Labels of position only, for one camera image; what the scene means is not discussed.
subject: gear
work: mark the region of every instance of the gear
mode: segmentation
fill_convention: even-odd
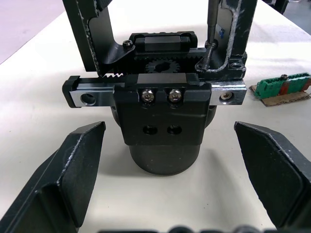
[[[180,66],[172,60],[155,60],[146,65],[147,73],[177,73]]]

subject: screw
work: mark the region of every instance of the screw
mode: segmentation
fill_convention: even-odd
[[[281,80],[287,80],[288,79],[288,75],[287,74],[282,74],[281,75]]]
[[[223,93],[221,96],[220,96],[220,98],[222,99],[222,100],[228,100],[228,99],[230,99],[232,97],[232,92],[226,92],[226,93]]]
[[[151,103],[152,101],[155,100],[155,95],[152,90],[150,89],[145,89],[141,93],[141,99],[145,103]]]
[[[169,100],[173,103],[177,103],[181,100],[182,98],[182,95],[181,95],[181,92],[180,90],[178,89],[173,89],[172,91],[170,91],[170,94],[169,94]]]
[[[124,40],[122,45],[123,48],[130,49],[133,47],[133,42],[131,40]]]

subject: white tabletop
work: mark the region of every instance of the white tabletop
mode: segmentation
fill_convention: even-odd
[[[144,0],[135,5],[112,2],[109,10],[117,42],[131,32],[193,30],[202,45],[207,1],[180,2],[152,1],[151,9]],[[260,0],[246,51],[247,86],[283,73],[311,72],[311,36]],[[188,170],[176,176],[153,176],[133,162],[110,108],[68,107],[61,87],[70,75],[96,77],[84,71],[65,13],[0,65],[0,217],[67,134],[101,120],[107,130],[81,233],[167,231],[176,225],[195,231],[229,231],[240,224],[273,227],[248,179],[233,130],[236,120],[281,132],[311,160],[311,101],[267,108],[248,91],[242,106],[218,107],[205,130],[199,157]]]

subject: cardboard piece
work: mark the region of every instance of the cardboard piece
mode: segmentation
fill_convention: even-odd
[[[257,88],[257,85],[250,86],[250,89],[255,92]],[[285,104],[285,103],[292,103],[292,102],[297,102],[301,100],[308,100],[311,99],[310,95],[304,91],[296,92],[296,93],[290,93],[287,95],[282,95],[282,96],[274,96],[266,99],[262,99],[261,102],[266,106],[276,106],[280,104]]]

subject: green terminal block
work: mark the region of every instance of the green terminal block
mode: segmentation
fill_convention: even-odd
[[[279,78],[264,79],[258,82],[255,96],[262,100],[278,95],[305,91],[310,85],[311,74],[309,73],[282,75]]]

